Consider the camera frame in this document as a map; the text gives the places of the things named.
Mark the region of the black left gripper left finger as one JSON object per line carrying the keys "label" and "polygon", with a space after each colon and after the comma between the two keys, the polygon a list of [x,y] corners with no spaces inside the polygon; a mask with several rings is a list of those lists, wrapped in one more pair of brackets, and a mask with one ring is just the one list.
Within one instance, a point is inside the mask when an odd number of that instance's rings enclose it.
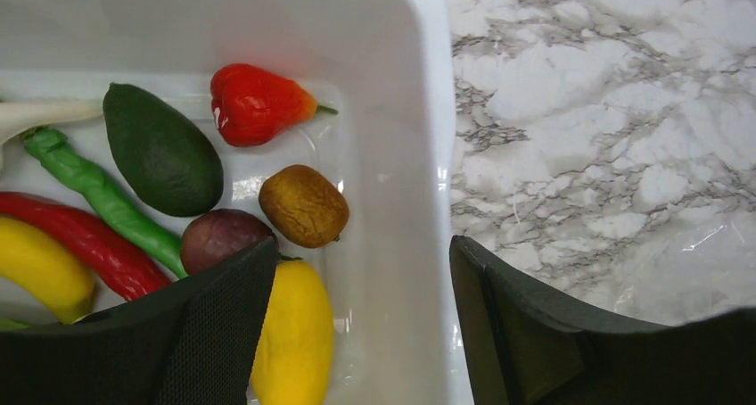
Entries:
{"label": "black left gripper left finger", "polygon": [[2,333],[2,403],[244,404],[277,262],[262,240],[77,323]]}

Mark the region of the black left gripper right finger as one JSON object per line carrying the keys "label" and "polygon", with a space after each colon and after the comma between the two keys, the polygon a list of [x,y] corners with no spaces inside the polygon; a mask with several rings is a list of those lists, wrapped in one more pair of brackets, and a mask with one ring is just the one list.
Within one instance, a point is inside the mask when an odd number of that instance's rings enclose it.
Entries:
{"label": "black left gripper right finger", "polygon": [[449,262],[478,404],[752,404],[755,311],[663,326],[582,302],[454,236]]}

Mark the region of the clear orange-zipper zip bag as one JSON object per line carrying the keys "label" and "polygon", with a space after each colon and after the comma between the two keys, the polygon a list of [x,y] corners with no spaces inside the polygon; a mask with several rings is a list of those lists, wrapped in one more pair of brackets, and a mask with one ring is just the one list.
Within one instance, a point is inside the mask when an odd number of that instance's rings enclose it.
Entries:
{"label": "clear orange-zipper zip bag", "polygon": [[633,248],[596,285],[572,291],[603,310],[665,326],[755,306],[755,215],[690,221]]}

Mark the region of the red bell pepper toy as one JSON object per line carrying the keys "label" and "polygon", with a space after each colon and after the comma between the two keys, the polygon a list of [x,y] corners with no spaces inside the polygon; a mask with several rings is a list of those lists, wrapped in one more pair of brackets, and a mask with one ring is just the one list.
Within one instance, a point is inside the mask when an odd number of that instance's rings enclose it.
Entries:
{"label": "red bell pepper toy", "polygon": [[338,113],[296,81],[246,63],[216,71],[210,93],[216,128],[234,147],[263,145],[319,112]]}

